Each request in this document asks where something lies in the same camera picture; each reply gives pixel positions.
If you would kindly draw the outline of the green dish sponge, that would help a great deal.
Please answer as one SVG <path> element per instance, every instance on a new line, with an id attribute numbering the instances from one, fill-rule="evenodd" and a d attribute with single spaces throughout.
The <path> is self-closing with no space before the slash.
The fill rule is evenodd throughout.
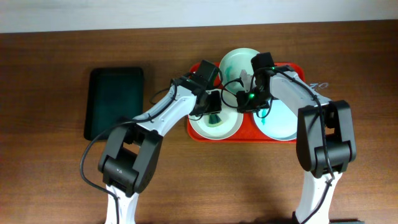
<path id="1" fill-rule="evenodd" d="M 208 127 L 215 128 L 223 124 L 223 120 L 217 114 L 211 114 L 208 116 Z"/>

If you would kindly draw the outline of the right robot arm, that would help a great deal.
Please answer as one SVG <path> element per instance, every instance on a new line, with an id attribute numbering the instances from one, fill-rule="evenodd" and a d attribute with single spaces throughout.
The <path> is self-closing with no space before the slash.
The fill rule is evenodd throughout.
<path id="1" fill-rule="evenodd" d="M 333 101 L 311 89 L 290 65 L 277 66 L 269 52 L 251 59 L 247 91 L 238 92 L 240 113 L 272 110 L 273 99 L 297 117 L 296 153 L 304 169 L 302 196 L 294 223 L 329 223 L 336 184 L 356 159 L 352 113 L 345 100 Z"/>

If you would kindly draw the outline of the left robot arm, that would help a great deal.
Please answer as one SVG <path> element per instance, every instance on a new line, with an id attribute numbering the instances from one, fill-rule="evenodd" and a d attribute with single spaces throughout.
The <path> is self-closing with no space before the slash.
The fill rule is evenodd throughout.
<path id="1" fill-rule="evenodd" d="M 134 223 L 139 194 L 155 173 L 164 136 L 185 116 L 218 113 L 214 90 L 219 68 L 204 60 L 197 70 L 171 81 L 169 92 L 151 109 L 109 131 L 98 170 L 108 194 L 107 223 Z"/>

